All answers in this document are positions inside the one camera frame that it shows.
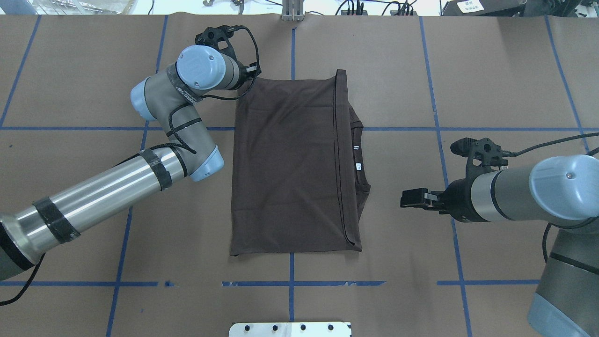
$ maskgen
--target dark brown fabric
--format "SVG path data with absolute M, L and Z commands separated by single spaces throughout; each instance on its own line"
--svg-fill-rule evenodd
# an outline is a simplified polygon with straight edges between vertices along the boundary
M 370 192 L 362 128 L 345 70 L 328 80 L 257 79 L 237 103 L 231 255 L 361 251 Z

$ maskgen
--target robotic arm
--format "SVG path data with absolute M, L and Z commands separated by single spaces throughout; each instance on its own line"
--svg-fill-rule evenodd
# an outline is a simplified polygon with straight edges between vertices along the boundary
M 558 227 L 528 322 L 545 337 L 599 336 L 599 160 L 552 157 L 507 169 L 504 157 L 518 154 L 488 138 L 458 140 L 451 151 L 468 158 L 466 177 L 445 191 L 403 191 L 400 206 L 461 222 L 539 219 Z
M 246 30 L 256 47 L 256 63 L 237 61 L 229 38 Z M 218 42 L 227 47 L 219 49 Z M 174 182 L 202 180 L 223 167 L 218 146 L 193 105 L 205 97 L 234 100 L 245 95 L 260 74 L 258 47 L 244 26 L 207 28 L 185 48 L 176 63 L 146 78 L 131 91 L 136 111 L 158 121 L 170 142 L 145 149 L 117 166 L 15 215 L 0 213 L 0 281 L 40 262 L 48 250 Z M 206 93 L 235 90 L 252 80 L 245 93 L 224 98 Z

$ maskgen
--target folded cloth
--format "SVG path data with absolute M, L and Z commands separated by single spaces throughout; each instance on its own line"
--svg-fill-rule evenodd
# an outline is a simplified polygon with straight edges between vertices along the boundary
M 231 255 L 362 251 L 362 129 L 345 70 L 258 78 L 235 114 Z

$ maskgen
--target white bracket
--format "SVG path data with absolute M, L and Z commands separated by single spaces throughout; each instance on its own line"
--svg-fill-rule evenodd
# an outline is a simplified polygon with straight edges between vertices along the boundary
M 352 337 L 349 322 L 235 323 L 229 337 Z
M 304 0 L 283 0 L 283 21 L 304 21 Z

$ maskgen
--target white label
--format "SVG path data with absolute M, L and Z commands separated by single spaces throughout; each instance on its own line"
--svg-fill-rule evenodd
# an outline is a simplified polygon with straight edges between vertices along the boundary
M 479 0 L 468 0 L 458 2 L 458 7 L 459 10 L 462 11 L 462 13 L 472 13 L 485 10 L 483 5 L 480 4 Z

